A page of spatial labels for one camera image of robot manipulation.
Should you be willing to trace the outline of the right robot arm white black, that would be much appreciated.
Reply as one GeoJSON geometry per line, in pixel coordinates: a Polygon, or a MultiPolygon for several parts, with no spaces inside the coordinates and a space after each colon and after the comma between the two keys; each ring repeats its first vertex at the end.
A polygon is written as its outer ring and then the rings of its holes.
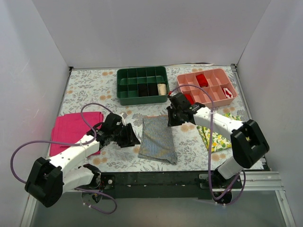
{"type": "Polygon", "coordinates": [[[252,119],[242,122],[218,113],[201,103],[191,104],[182,93],[168,96],[168,126],[190,122],[197,126],[213,126],[213,132],[232,144],[232,156],[211,173],[212,181],[220,188],[227,187],[232,178],[243,169],[251,168],[268,151],[269,144],[258,123],[252,119]]]}

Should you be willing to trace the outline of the green divided organizer tray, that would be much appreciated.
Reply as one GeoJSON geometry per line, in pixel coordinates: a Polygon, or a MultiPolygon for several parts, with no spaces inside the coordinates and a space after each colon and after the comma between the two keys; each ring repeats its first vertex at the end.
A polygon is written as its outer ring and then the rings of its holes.
{"type": "Polygon", "coordinates": [[[116,73],[116,96],[121,105],[164,103],[168,91],[164,66],[124,68],[116,73]]]}

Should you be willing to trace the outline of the lemon print folded cloth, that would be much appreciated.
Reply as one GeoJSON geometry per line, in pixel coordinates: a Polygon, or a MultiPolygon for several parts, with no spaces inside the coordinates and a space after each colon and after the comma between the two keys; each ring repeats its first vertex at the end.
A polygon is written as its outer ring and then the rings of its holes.
{"type": "MultiPolygon", "coordinates": [[[[238,115],[232,115],[231,113],[225,113],[225,117],[241,121],[241,117],[238,115]]],[[[210,129],[204,126],[197,126],[198,133],[200,134],[202,141],[207,150],[209,150],[209,141],[210,141],[210,129]]],[[[221,134],[213,132],[212,134],[212,153],[223,151],[225,149],[231,148],[231,142],[221,134]]]]}

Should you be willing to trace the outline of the red white rolled cloth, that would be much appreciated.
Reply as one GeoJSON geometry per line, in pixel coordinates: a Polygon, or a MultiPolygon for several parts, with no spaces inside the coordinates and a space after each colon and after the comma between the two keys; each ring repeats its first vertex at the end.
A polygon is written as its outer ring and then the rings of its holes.
{"type": "Polygon", "coordinates": [[[228,99],[234,98],[233,93],[227,87],[223,87],[222,91],[226,98],[228,98],[228,99]]]}

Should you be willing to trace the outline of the black metal base rail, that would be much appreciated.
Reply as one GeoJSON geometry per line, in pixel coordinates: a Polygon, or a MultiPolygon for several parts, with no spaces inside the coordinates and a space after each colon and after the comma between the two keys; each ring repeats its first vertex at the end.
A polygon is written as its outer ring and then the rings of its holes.
{"type": "Polygon", "coordinates": [[[115,199],[196,198],[211,200],[207,171],[108,172],[99,184],[90,188],[115,199]]]}

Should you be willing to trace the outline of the black rolled cloth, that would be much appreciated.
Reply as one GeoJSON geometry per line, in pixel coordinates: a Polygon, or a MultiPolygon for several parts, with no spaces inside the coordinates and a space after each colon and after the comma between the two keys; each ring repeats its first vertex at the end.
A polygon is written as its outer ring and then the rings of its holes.
{"type": "Polygon", "coordinates": [[[147,84],[138,84],[138,96],[139,97],[148,96],[148,85],[147,84]]]}
{"type": "Polygon", "coordinates": [[[148,96],[158,96],[158,86],[156,83],[148,84],[148,96]]]}

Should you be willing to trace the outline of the red rolled cloth lower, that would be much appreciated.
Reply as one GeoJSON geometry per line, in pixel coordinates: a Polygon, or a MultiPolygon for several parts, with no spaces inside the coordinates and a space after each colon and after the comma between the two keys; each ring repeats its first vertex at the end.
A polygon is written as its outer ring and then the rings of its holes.
{"type": "Polygon", "coordinates": [[[190,94],[184,94],[186,99],[190,102],[191,105],[193,105],[195,102],[190,94]]]}

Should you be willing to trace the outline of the grey striped boxer underwear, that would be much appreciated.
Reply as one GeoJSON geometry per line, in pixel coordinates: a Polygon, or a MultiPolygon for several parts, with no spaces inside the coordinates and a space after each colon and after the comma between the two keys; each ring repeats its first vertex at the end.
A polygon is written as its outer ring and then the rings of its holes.
{"type": "Polygon", "coordinates": [[[168,116],[143,117],[143,133],[138,157],[176,165],[172,129],[168,126],[168,116]]]}

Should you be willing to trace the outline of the red rolled cloth upper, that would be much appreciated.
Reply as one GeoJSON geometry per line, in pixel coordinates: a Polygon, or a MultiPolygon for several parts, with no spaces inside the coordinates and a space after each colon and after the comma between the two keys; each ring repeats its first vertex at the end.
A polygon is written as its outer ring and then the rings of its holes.
{"type": "Polygon", "coordinates": [[[203,73],[196,75],[196,79],[200,87],[208,86],[208,81],[203,73]]]}

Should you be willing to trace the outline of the beige rolled sock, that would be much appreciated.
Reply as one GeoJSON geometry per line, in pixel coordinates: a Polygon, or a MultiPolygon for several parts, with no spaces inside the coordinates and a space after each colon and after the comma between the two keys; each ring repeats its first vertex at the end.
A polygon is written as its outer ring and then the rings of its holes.
{"type": "Polygon", "coordinates": [[[157,88],[158,88],[158,94],[160,96],[165,96],[167,94],[166,84],[158,84],[157,88]]]}

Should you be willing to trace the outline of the pink folded cloth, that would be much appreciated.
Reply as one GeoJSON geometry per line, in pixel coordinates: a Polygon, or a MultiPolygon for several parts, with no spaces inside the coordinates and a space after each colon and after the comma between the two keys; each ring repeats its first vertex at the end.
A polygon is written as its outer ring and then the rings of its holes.
{"type": "MultiPolygon", "coordinates": [[[[95,126],[103,122],[102,112],[84,112],[85,120],[95,126]]],[[[88,131],[90,127],[83,121],[80,113],[70,113],[57,117],[51,133],[51,141],[74,144],[78,142],[88,131]]],[[[55,156],[66,150],[70,146],[62,144],[51,144],[49,156],[55,156]]]]}

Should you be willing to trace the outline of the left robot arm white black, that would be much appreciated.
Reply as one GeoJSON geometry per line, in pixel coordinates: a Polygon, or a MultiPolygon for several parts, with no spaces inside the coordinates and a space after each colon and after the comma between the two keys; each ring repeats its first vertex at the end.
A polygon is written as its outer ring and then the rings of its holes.
{"type": "Polygon", "coordinates": [[[110,113],[78,142],[61,153],[45,159],[38,158],[31,169],[25,190],[45,207],[53,206],[67,191],[83,186],[93,190],[101,186],[101,171],[80,162],[115,142],[120,148],[139,145],[132,125],[124,118],[110,113]]]}

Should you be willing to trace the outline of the pink divided organizer tray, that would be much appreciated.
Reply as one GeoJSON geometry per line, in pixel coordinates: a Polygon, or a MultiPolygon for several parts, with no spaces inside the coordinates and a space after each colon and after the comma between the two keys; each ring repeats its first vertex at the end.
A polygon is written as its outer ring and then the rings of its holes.
{"type": "Polygon", "coordinates": [[[208,108],[230,105],[238,96],[228,75],[223,69],[211,69],[198,72],[191,72],[177,76],[177,83],[183,94],[190,94],[195,103],[201,103],[208,108]],[[196,75],[203,73],[208,81],[207,87],[200,87],[196,75]],[[227,87],[234,98],[225,97],[222,88],[227,87]]]}

